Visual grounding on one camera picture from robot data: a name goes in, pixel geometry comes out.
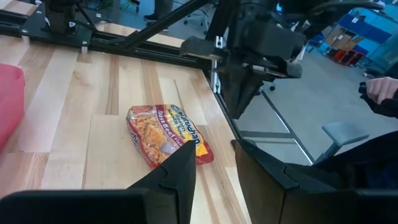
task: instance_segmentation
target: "wooden tabletop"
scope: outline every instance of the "wooden tabletop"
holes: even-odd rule
[[[35,6],[0,0],[31,14]],[[134,29],[100,24],[122,35]],[[179,46],[156,35],[151,41]],[[175,104],[213,149],[198,166],[192,223],[250,223],[240,189],[234,139],[202,71],[0,35],[0,63],[24,71],[25,117],[0,157],[0,197],[26,189],[125,189],[150,172],[125,117],[133,105]]]

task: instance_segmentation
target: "human hand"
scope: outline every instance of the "human hand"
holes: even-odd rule
[[[379,105],[385,99],[393,99],[397,89],[398,80],[395,78],[375,78],[366,82],[368,97]]]

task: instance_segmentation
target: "concrete floor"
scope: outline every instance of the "concrete floor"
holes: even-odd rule
[[[265,83],[263,89],[315,159],[333,142],[322,130],[325,124],[351,121],[366,130],[369,138],[398,130],[398,120],[374,114],[359,98],[359,83],[366,80],[361,75],[362,70],[338,65],[316,51],[306,54],[300,63],[303,68],[301,79],[277,80],[273,92],[268,89],[269,83]],[[255,96],[236,124],[241,131],[287,133],[261,95]],[[308,164],[300,148],[291,140],[253,140],[282,161]],[[362,142],[345,146],[339,153]]]

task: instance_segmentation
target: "red cushion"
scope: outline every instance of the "red cushion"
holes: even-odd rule
[[[22,69],[0,63],[0,152],[24,115]]]

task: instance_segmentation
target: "ramen noodle bag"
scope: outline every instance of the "ramen noodle bag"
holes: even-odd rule
[[[134,144],[153,169],[189,140],[196,142],[197,165],[213,161],[210,146],[178,106],[133,106],[126,119]]]

